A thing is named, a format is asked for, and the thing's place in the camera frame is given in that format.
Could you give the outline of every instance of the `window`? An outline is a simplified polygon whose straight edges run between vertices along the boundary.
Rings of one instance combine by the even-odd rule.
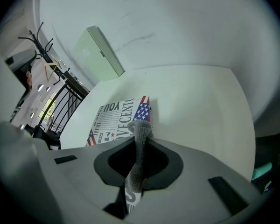
[[[52,101],[52,99],[54,98],[55,95],[56,95],[56,94],[53,93],[53,94],[50,96],[50,98],[48,99],[48,101],[46,102],[46,104],[44,105],[44,107],[42,108],[41,112],[39,113],[39,115],[38,115],[39,118],[42,118],[42,116],[44,115],[44,113],[45,113],[47,107],[49,106],[49,104],[51,103],[51,101]],[[50,117],[52,117],[52,118],[54,117],[54,114],[53,114],[54,108],[55,108],[55,101],[54,101],[54,103],[52,104],[52,106],[49,108],[49,110],[48,110],[47,114],[45,115],[45,118],[43,119],[43,121],[45,121],[45,122],[47,123]]]

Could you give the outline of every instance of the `american flag print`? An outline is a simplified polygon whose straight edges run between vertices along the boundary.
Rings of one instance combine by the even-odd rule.
[[[150,122],[150,105],[149,96],[143,96],[140,101],[139,107],[135,113],[133,121],[136,120],[146,120]]]
[[[87,143],[88,143],[89,146],[97,144],[95,139],[94,139],[94,135],[93,135],[92,129],[90,130],[90,133],[89,133],[89,136],[88,136],[88,139],[87,139]]]

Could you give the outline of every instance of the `light green cabinet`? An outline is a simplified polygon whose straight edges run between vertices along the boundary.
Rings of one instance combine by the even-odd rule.
[[[89,27],[74,47],[75,55],[99,81],[120,77],[124,70],[100,30]]]

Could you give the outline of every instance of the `white table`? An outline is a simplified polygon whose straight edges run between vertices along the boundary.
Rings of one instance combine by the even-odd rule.
[[[62,149],[85,146],[101,105],[143,95],[150,96],[156,138],[205,151],[251,180],[252,116],[241,86],[226,68],[155,67],[100,82],[64,128]]]

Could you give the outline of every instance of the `gray fabric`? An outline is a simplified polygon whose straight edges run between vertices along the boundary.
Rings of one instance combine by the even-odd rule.
[[[150,123],[136,120],[127,125],[129,131],[135,136],[136,159],[130,173],[126,177],[125,188],[134,193],[142,192],[143,164],[146,138],[152,138],[153,133]]]

